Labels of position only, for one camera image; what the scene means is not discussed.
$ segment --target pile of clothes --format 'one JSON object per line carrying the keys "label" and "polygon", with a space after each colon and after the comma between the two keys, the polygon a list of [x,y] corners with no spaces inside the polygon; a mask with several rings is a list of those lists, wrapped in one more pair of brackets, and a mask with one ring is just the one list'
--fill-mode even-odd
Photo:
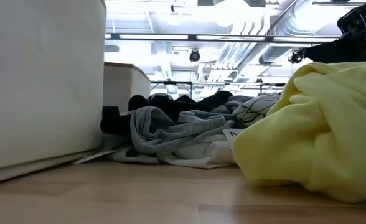
{"label": "pile of clothes", "polygon": [[103,151],[119,162],[167,163],[210,169],[234,165],[224,129],[243,129],[266,116],[279,95],[257,98],[228,91],[195,102],[188,96],[173,100],[166,94],[133,96],[129,112],[104,107]]}

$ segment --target ceiling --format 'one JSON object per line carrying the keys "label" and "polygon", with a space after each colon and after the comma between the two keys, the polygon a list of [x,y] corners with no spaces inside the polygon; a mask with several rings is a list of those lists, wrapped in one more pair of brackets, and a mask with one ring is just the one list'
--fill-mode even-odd
{"label": "ceiling", "polygon": [[[340,36],[336,20],[350,10],[342,6],[315,6],[312,0],[296,4],[270,29],[293,0],[266,0],[266,7],[251,7],[259,0],[109,0],[107,33],[129,34],[234,34]],[[263,43],[106,40],[105,60],[132,63],[151,80],[194,82],[286,83],[309,60],[291,65],[288,55],[298,45]],[[190,62],[192,49],[200,60]],[[158,85],[152,93],[177,98],[188,94],[186,86]],[[194,85],[192,97],[203,98],[217,90],[256,95],[258,86]],[[281,88],[271,87],[268,92]]]}

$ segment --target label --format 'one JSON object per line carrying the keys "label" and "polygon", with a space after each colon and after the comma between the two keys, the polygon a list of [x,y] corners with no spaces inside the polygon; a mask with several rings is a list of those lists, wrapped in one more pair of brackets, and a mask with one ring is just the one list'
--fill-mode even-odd
{"label": "label", "polygon": [[234,143],[234,139],[237,138],[238,134],[240,134],[240,132],[244,131],[245,129],[223,129],[223,133],[226,136],[228,145],[230,146],[230,149],[233,150],[233,143]]}
{"label": "label", "polygon": [[104,156],[104,155],[107,155],[107,154],[110,154],[110,153],[113,153],[113,152],[116,152],[116,150],[100,151],[100,152],[97,152],[97,153],[94,153],[94,154],[84,156],[80,159],[77,159],[76,161],[73,161],[72,164],[81,164],[82,162],[90,161],[92,159],[96,159],[100,156]]}
{"label": "label", "polygon": [[120,115],[125,116],[125,115],[129,115],[129,114],[132,114],[132,113],[133,113],[133,111],[128,111],[128,112],[121,113]]}

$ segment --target yellow fabric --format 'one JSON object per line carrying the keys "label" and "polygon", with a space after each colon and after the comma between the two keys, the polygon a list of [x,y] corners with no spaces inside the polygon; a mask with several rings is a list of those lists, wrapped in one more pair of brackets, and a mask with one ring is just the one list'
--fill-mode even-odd
{"label": "yellow fabric", "polygon": [[299,182],[344,202],[366,199],[366,62],[300,68],[234,156],[255,185]]}

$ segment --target patterned fabric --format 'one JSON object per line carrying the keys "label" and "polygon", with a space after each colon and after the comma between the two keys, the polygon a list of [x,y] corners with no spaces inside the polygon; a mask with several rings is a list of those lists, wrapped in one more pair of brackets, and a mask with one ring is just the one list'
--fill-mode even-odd
{"label": "patterned fabric", "polygon": [[269,94],[258,96],[243,103],[233,111],[233,115],[249,127],[257,121],[263,119],[270,108],[280,99],[280,96]]}

